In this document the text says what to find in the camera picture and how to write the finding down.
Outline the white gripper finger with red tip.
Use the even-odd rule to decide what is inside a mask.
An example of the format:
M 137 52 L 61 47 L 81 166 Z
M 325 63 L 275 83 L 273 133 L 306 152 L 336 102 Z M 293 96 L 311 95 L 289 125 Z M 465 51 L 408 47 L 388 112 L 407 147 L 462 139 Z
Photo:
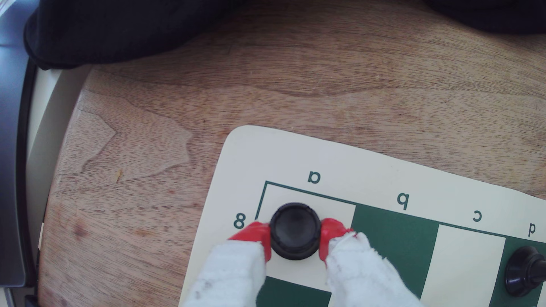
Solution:
M 270 226 L 252 222 L 211 249 L 182 306 L 256 306 L 270 259 Z
M 321 221 L 319 258 L 335 306 L 423 306 L 367 236 L 336 219 Z

